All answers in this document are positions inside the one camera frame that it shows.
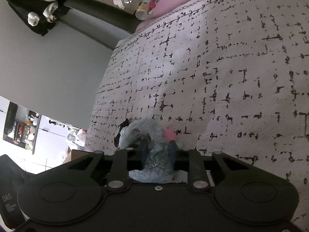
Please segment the fluffy blue plush toy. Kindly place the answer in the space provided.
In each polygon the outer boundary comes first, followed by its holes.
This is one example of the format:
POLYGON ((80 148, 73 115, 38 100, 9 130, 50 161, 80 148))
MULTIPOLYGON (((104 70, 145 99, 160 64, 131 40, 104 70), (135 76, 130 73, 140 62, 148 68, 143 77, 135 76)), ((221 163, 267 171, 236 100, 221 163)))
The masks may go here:
POLYGON ((154 119, 139 119, 121 131, 119 149, 148 141, 149 153, 144 169, 129 172, 129 176, 143 183, 170 183, 177 177, 169 158, 169 140, 161 123, 154 119))

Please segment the black white small plush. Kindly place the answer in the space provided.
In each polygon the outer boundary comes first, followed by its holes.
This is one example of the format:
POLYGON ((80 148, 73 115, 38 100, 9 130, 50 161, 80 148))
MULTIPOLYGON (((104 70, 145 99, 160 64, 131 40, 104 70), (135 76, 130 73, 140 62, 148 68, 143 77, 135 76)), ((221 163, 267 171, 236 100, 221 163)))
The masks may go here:
POLYGON ((114 146, 117 148, 118 145, 119 145, 119 140, 120 140, 120 137, 121 137, 121 131, 123 128, 129 126, 129 120, 126 118, 119 126, 118 126, 118 129, 117 129, 117 133, 116 133, 116 136, 114 137, 114 146))

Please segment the brown cardboard box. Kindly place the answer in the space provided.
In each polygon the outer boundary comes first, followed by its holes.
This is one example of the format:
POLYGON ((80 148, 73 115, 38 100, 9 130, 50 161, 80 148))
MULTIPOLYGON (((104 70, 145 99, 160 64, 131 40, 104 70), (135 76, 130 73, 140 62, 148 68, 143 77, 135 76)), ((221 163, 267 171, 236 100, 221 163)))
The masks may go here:
POLYGON ((76 159, 79 159, 79 158, 86 156, 88 154, 89 154, 89 152, 87 152, 87 151, 71 150, 68 153, 68 156, 66 157, 66 159, 63 161, 63 164, 71 162, 71 161, 76 160, 76 159))

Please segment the white black patterned bedspread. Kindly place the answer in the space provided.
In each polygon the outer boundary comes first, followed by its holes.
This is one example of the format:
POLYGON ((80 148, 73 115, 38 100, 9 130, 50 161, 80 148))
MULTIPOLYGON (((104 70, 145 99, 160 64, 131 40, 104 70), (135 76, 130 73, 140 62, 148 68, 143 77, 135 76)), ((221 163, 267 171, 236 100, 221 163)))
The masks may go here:
POLYGON ((113 154, 125 119, 291 182, 308 231, 308 0, 190 0, 114 50, 86 149, 113 154))

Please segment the paper cup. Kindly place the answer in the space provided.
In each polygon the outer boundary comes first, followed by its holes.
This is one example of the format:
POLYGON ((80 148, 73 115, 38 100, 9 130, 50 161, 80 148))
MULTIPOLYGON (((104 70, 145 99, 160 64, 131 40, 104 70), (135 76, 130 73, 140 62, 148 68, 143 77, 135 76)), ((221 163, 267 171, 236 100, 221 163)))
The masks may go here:
POLYGON ((151 8, 149 6, 139 6, 138 9, 135 11, 135 16, 144 21, 148 18, 151 8))

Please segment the hanging black white clothes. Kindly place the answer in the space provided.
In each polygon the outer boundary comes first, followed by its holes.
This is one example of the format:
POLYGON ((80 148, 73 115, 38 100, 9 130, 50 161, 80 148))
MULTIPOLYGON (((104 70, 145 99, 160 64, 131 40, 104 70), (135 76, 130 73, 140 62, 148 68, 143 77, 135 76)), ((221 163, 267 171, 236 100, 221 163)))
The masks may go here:
POLYGON ((67 0, 6 0, 10 8, 34 33, 45 36, 65 16, 67 0))

